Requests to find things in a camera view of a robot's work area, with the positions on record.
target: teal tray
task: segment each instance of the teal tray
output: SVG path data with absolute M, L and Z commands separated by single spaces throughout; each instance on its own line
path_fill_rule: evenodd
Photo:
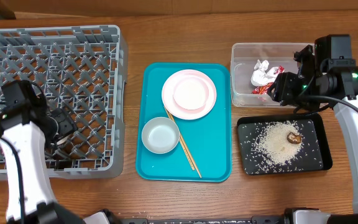
M 216 87 L 214 108 L 196 120 L 175 118 L 179 130 L 193 156 L 202 178 L 192 171 L 180 143 L 166 154 L 154 154 L 142 143 L 144 125 L 156 117 L 167 117 L 161 91 L 168 77 L 183 69 L 205 73 Z M 222 182 L 231 173 L 231 91 L 230 73 L 219 64 L 153 63 L 143 77 L 137 137 L 136 171 L 148 180 Z

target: white bowl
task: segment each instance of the white bowl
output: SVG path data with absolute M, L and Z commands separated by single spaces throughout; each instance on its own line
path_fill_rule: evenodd
M 150 152 L 170 152 L 179 141 L 179 128 L 169 118 L 153 118 L 143 127 L 142 142 Z

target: gray crate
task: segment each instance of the gray crate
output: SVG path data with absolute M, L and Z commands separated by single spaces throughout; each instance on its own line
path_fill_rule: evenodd
M 50 177 L 104 178 L 122 172 L 127 54 L 117 26 L 0 29 L 0 101 L 3 84 L 33 80 L 51 109 L 65 107 L 79 127 L 57 150 L 45 150 Z

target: black baking pan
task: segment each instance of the black baking pan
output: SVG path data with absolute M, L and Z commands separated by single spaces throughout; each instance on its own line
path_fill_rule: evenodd
M 266 156 L 263 152 L 257 152 L 253 143 L 258 143 L 258 136 L 264 127 L 276 122 L 291 122 L 298 126 L 298 132 L 302 135 L 303 147 L 298 151 L 294 159 L 285 165 L 265 166 Z M 276 173 L 308 172 L 316 170 L 329 170 L 333 166 L 333 159 L 329 152 L 323 119 L 318 113 L 309 115 L 288 114 L 271 116 L 254 116 L 240 118 L 237 122 L 239 147 L 242 157 L 242 166 L 246 174 L 262 175 Z

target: wooden tabletop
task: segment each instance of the wooden tabletop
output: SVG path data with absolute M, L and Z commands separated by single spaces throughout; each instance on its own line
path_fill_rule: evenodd
M 350 34 L 358 64 L 358 11 L 212 14 L 200 16 L 100 17 L 0 21 L 0 28 L 115 24 L 129 46 L 124 97 L 124 171 L 115 179 L 52 179 L 59 203 L 84 217 L 108 208 L 121 218 L 236 218 L 282 214 L 287 207 L 352 212 L 352 179 L 339 124 L 321 113 L 334 165 L 329 171 L 251 177 L 244 173 L 235 130 L 243 116 L 291 113 L 286 109 L 232 107 L 232 174 L 220 184 L 142 179 L 135 170 L 142 77 L 154 62 L 220 63 L 229 68 L 239 42 L 314 42 Z M 0 223 L 8 200 L 0 182 Z

